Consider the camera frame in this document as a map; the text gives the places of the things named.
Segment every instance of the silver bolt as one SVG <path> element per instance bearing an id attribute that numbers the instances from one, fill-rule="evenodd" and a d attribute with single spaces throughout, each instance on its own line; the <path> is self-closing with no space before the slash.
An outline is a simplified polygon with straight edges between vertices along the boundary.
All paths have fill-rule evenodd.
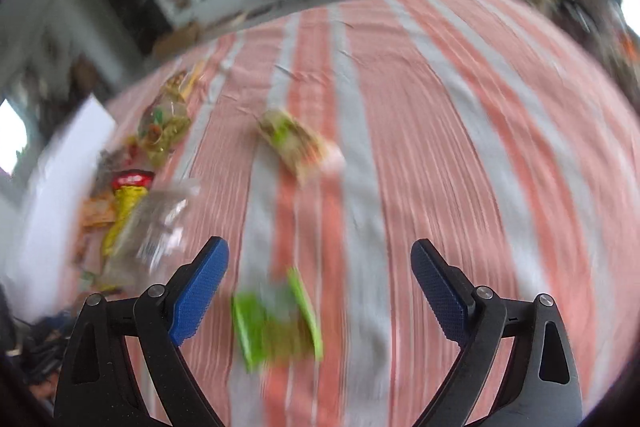
<path id="1" fill-rule="evenodd" d="M 540 303 L 545 305 L 545 306 L 553 306 L 554 305 L 554 300 L 551 297 L 551 295 L 547 295 L 546 293 L 541 293 L 540 297 L 538 297 L 538 299 L 540 299 Z"/>
<path id="2" fill-rule="evenodd" d="M 86 302 L 87 306 L 95 306 L 101 300 L 102 300 L 102 295 L 100 295 L 99 293 L 92 293 L 86 298 L 86 301 L 84 302 Z"/>
<path id="3" fill-rule="evenodd" d="M 154 284 L 146 291 L 149 297 L 159 297 L 164 293 L 164 286 L 161 284 Z"/>
<path id="4" fill-rule="evenodd" d="M 476 288 L 476 293 L 481 299 L 490 299 L 494 296 L 494 291 L 489 288 L 489 286 L 478 286 L 478 288 Z"/>

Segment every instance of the bed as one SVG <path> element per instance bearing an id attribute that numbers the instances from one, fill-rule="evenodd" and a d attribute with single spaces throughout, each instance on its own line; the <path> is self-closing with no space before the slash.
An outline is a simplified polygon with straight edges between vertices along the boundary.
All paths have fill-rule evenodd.
<path id="1" fill-rule="evenodd" d="M 222 285 L 182 347 L 226 425 L 412 425 L 458 352 L 410 269 L 423 237 L 475 285 L 552 295 L 585 410 L 602 397 L 636 341 L 640 128 L 574 42 L 516 0 L 318 7 L 168 62 L 110 104 L 114 140 L 172 71 L 203 57 L 190 135 L 159 177 L 202 182 L 182 261 L 211 235 L 230 246 Z M 298 187 L 255 132 L 268 107 L 336 140 L 341 175 Z M 289 266 L 316 307 L 324 359 L 247 373 L 230 296 Z M 500 377 L 492 372 L 472 419 Z"/>

